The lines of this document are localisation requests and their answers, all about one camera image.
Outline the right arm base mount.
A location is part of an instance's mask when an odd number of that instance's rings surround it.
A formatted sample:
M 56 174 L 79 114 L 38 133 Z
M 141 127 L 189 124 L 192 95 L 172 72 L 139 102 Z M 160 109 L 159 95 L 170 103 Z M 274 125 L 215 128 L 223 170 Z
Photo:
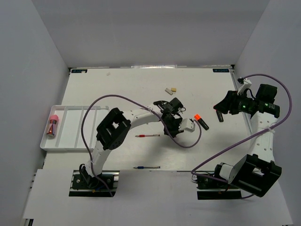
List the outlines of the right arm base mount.
M 198 200 L 239 200 L 242 194 L 239 188 L 202 176 L 192 176 L 197 185 Z

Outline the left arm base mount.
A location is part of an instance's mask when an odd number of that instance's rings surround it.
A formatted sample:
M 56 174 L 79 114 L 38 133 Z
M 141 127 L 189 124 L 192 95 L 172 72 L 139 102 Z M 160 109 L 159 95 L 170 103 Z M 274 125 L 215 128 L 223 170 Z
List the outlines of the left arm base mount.
M 107 184 L 114 196 L 118 187 L 119 172 L 104 172 L 100 178 Z M 109 197 L 106 186 L 96 178 L 92 178 L 92 184 L 88 185 L 81 178 L 79 171 L 74 171 L 71 179 L 69 197 Z

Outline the pink cap clear tube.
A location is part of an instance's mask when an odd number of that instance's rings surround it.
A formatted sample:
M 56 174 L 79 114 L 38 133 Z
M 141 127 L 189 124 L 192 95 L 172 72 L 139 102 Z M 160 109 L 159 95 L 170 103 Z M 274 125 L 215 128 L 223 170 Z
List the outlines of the pink cap clear tube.
M 50 116 L 49 125 L 48 125 L 48 129 L 47 129 L 48 137 L 50 137 L 50 138 L 55 137 L 58 121 L 59 121 L 59 117 L 56 114 Z

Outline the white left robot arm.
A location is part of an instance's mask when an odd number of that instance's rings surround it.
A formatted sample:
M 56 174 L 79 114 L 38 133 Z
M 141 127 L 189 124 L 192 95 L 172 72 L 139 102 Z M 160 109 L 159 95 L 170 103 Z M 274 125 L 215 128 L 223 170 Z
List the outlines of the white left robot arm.
M 151 122 L 161 122 L 165 135 L 172 138 L 183 133 L 180 124 L 183 118 L 179 112 L 183 104 L 177 98 L 171 101 L 156 101 L 150 106 L 123 112 L 113 108 L 96 128 L 96 143 L 90 154 L 90 161 L 79 167 L 79 173 L 88 188 L 96 188 L 101 181 L 104 163 L 112 150 L 120 147 L 128 132 L 138 126 Z

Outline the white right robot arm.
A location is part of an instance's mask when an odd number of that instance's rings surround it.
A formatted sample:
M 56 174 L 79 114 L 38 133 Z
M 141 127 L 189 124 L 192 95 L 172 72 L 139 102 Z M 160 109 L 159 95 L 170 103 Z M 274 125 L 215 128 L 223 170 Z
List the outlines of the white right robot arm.
M 263 197 L 281 176 L 282 169 L 275 164 L 273 155 L 274 131 L 271 128 L 280 116 L 280 107 L 274 104 L 276 94 L 276 87 L 262 84 L 255 98 L 248 98 L 245 91 L 242 94 L 228 91 L 226 97 L 214 106 L 222 114 L 249 114 L 254 134 L 266 130 L 251 139 L 249 153 L 235 165 L 222 162 L 215 167 L 212 181 L 216 187 L 230 184 Z

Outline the red gel pen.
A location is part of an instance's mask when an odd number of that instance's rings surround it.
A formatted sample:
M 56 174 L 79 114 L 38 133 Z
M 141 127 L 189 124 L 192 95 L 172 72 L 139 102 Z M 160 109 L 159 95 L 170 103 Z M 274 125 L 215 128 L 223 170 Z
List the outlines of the red gel pen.
M 145 135 L 145 134 L 140 134 L 140 135 L 135 135 L 135 137 L 159 137 L 160 134 L 151 134 L 151 135 Z

